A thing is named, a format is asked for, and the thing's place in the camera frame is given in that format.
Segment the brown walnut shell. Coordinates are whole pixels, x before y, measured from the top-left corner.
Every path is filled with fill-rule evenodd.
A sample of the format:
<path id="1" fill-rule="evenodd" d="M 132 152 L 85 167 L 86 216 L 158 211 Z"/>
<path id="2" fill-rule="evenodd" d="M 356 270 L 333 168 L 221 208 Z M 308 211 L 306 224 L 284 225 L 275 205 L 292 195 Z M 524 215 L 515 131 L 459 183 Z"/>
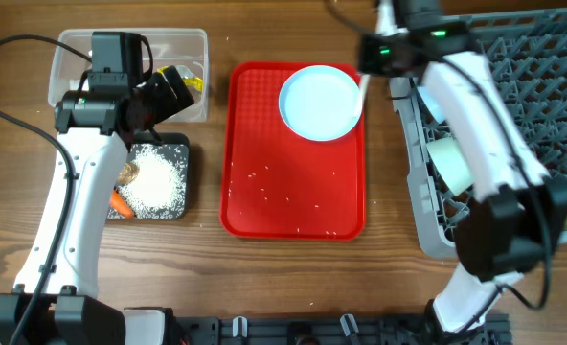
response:
<path id="1" fill-rule="evenodd" d="M 117 177 L 117 184 L 123 186 L 131 183 L 138 176 L 139 170 L 135 163 L 125 162 Z"/>

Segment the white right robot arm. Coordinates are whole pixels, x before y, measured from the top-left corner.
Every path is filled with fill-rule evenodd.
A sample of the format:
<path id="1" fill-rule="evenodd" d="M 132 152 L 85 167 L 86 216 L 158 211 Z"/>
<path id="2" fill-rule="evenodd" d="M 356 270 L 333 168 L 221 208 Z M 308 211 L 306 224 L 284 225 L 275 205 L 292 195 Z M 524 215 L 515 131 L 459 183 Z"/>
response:
<path id="1" fill-rule="evenodd" d="M 415 77 L 443 110 L 473 177 L 469 214 L 455 227 L 458 266 L 425 312 L 427 342 L 464 341 L 504 291 L 552 266 L 567 219 L 567 182 L 553 178 L 520 134 L 488 59 L 462 21 L 436 1 L 379 1 L 362 34 L 360 69 Z"/>

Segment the large light blue plate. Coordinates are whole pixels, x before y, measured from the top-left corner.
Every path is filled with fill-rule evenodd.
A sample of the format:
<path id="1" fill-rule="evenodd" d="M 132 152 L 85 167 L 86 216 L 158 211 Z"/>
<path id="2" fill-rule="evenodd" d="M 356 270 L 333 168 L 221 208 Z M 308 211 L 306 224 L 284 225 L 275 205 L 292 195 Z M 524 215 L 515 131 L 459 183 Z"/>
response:
<path id="1" fill-rule="evenodd" d="M 311 65 L 294 72 L 283 83 L 278 99 L 283 122 L 309 141 L 329 142 L 344 137 L 361 117 L 353 115 L 359 81 L 327 65 Z"/>

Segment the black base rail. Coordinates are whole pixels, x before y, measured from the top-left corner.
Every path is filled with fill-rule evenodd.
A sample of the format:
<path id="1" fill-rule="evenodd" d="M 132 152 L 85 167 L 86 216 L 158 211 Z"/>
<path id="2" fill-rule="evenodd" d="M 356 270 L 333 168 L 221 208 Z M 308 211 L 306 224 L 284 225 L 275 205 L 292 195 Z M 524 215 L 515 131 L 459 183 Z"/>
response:
<path id="1" fill-rule="evenodd" d="M 186 332 L 185 344 L 426 344 L 419 314 L 392 314 L 361 318 L 346 314 L 338 318 L 220 320 L 216 317 L 179 317 Z"/>

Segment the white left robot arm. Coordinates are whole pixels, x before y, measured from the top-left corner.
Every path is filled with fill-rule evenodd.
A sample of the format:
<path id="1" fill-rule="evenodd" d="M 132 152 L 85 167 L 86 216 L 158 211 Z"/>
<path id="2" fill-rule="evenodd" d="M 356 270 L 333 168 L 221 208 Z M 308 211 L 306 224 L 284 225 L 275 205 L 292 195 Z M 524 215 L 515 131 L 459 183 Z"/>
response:
<path id="1" fill-rule="evenodd" d="M 176 69 L 153 67 L 148 40 L 94 32 L 79 86 L 55 109 L 57 151 L 31 252 L 0 293 L 3 344 L 187 344 L 169 308 L 117 310 L 98 298 L 98 259 L 109 201 L 135 144 L 186 144 L 155 126 L 193 103 Z"/>

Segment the red plastic tray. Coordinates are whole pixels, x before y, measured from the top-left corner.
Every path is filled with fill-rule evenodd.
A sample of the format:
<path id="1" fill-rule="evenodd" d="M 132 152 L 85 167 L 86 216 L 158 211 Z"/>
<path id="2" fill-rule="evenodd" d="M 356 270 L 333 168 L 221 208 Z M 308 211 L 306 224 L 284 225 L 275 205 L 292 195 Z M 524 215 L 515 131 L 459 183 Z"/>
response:
<path id="1" fill-rule="evenodd" d="M 365 125 L 314 142 L 282 119 L 301 62 L 246 61 L 230 78 L 220 222 L 233 236 L 348 242 L 366 226 Z"/>

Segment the small light blue bowl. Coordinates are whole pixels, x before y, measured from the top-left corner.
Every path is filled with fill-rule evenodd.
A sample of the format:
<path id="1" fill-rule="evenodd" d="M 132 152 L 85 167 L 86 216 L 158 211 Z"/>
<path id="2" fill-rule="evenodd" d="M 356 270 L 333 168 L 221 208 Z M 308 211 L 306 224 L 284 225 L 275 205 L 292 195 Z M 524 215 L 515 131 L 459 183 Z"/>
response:
<path id="1" fill-rule="evenodd" d="M 417 90 L 420 95 L 420 98 L 422 99 L 428 112 L 433 117 L 434 121 L 437 122 L 438 124 L 444 122 L 446 119 L 445 114 L 442 108 L 440 107 L 439 103 L 430 95 L 428 89 L 424 86 L 418 86 Z"/>

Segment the orange carrot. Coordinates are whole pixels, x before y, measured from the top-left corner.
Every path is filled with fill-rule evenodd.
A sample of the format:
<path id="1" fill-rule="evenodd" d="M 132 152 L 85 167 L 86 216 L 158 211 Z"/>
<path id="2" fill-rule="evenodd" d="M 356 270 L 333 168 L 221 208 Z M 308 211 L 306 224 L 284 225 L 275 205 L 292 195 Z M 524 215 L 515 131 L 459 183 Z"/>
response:
<path id="1" fill-rule="evenodd" d="M 134 211 L 116 191 L 113 191 L 111 194 L 109 206 L 116 210 L 124 218 L 131 219 L 135 217 Z"/>

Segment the clear plastic waste bin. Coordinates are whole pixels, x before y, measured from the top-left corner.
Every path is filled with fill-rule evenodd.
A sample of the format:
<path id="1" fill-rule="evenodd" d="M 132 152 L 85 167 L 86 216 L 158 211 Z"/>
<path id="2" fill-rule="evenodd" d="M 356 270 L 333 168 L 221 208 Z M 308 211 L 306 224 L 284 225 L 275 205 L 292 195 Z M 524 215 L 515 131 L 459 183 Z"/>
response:
<path id="1" fill-rule="evenodd" d="M 170 118 L 172 122 L 204 122 L 208 117 L 209 46 L 204 30 L 197 28 L 131 28 L 147 38 L 155 68 L 174 65 L 181 74 L 202 79 L 203 88 L 191 89 L 194 104 Z M 91 63 L 62 48 L 56 48 L 50 73 L 48 103 L 55 106 L 69 90 L 79 86 L 83 71 Z"/>

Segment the grey dishwasher rack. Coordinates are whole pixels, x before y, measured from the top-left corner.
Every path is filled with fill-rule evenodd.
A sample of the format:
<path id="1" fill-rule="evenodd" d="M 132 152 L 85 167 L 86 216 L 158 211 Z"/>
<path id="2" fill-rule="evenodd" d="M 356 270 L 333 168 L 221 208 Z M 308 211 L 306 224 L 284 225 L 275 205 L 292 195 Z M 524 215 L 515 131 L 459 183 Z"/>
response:
<path id="1" fill-rule="evenodd" d="M 567 8 L 467 14 L 496 86 L 519 131 L 550 175 L 567 179 Z M 403 125 L 407 183 L 421 250 L 455 255 L 453 231 L 469 213 L 471 190 L 454 195 L 426 149 L 449 136 L 421 99 L 415 80 L 389 81 Z"/>

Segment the yellow foil wrapper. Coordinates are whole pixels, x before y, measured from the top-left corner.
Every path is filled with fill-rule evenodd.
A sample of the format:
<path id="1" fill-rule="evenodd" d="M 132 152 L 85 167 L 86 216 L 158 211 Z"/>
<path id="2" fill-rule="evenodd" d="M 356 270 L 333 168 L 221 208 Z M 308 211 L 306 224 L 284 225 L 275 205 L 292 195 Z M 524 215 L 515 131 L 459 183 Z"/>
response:
<path id="1" fill-rule="evenodd" d="M 195 75 L 186 65 L 163 66 L 157 70 L 169 83 L 183 82 L 199 93 L 203 92 L 203 79 Z"/>

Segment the white plastic spoon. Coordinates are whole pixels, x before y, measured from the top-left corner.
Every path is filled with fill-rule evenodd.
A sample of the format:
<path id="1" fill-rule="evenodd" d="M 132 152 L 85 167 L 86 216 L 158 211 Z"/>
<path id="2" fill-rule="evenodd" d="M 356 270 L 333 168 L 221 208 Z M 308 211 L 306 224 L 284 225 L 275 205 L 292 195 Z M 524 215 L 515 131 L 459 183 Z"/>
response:
<path id="1" fill-rule="evenodd" d="M 359 118 L 362 115 L 363 106 L 364 106 L 364 102 L 365 102 L 365 99 L 366 99 L 370 79 L 371 79 L 371 76 L 368 75 L 368 74 L 363 74 L 360 78 L 360 81 L 359 81 L 359 84 L 358 84 L 358 94 L 357 94 L 357 97 L 356 97 L 356 100 L 355 100 L 354 113 L 353 113 L 353 115 L 356 118 Z"/>

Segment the green bowl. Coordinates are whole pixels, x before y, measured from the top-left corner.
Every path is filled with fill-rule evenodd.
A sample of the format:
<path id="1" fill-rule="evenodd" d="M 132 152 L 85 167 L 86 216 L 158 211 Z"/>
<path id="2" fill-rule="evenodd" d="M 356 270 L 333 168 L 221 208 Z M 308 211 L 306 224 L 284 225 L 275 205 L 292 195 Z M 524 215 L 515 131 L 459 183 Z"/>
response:
<path id="1" fill-rule="evenodd" d="M 466 191 L 474 179 L 462 154 L 459 143 L 452 137 L 429 142 L 427 151 L 437 172 L 454 195 Z"/>

